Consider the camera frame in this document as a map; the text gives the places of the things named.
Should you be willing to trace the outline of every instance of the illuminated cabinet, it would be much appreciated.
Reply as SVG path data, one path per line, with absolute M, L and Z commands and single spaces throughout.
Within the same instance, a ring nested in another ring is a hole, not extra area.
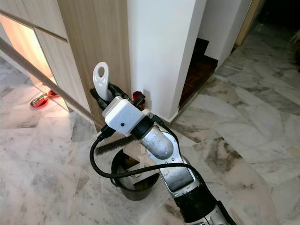
M 104 124 L 89 93 L 98 62 L 107 62 L 110 82 L 131 94 L 127 0 L 0 0 L 0 23 L 0 36 L 94 120 Z M 0 55 L 26 73 L 39 89 L 47 89 L 1 50 Z M 76 111 L 67 99 L 58 103 Z

